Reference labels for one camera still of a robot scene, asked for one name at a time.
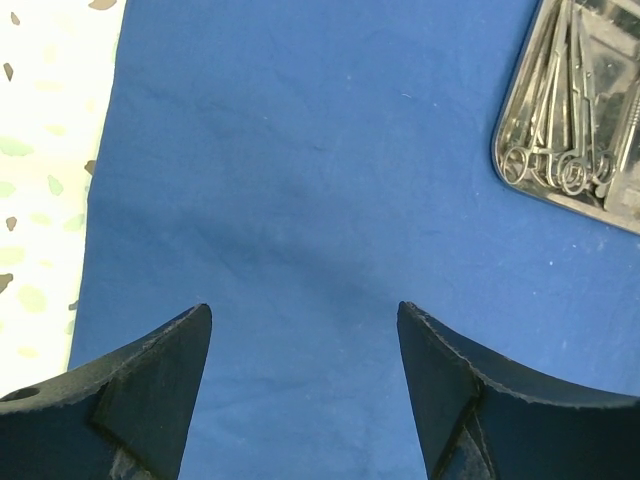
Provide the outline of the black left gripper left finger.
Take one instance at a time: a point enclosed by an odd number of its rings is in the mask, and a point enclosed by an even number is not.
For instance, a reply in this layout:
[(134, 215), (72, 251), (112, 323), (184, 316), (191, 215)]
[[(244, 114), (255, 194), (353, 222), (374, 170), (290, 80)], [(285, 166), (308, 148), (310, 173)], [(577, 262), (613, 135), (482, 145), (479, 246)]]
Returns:
[(212, 332), (197, 305), (1, 399), (4, 479), (178, 477)]

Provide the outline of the steel scalpel handle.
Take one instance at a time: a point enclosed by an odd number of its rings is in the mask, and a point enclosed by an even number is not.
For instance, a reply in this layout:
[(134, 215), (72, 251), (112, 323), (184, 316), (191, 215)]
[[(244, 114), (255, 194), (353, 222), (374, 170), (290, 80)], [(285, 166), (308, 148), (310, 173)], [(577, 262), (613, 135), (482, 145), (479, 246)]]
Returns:
[(609, 194), (614, 180), (625, 168), (626, 159), (631, 149), (633, 136), (639, 123), (639, 77), (629, 86), (625, 96), (624, 108), (616, 123), (612, 137), (612, 147), (609, 151), (611, 160), (608, 168), (609, 182), (596, 189), (598, 198), (604, 200)]

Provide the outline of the blue surgical drape cloth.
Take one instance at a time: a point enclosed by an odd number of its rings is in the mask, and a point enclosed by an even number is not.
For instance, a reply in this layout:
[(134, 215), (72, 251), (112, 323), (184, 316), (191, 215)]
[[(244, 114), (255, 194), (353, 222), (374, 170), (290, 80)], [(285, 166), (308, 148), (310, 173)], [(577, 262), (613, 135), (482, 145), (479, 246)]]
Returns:
[(534, 8), (127, 3), (71, 362), (211, 307), (182, 478), (423, 478), (402, 301), (638, 393), (638, 238), (491, 165)]

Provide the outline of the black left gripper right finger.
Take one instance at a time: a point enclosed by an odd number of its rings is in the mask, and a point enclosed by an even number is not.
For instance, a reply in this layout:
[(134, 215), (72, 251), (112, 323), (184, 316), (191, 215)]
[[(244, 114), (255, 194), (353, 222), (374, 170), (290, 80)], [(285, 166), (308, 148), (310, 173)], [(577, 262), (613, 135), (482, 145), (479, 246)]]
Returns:
[(638, 478), (637, 397), (526, 367), (410, 302), (397, 331), (428, 478)]

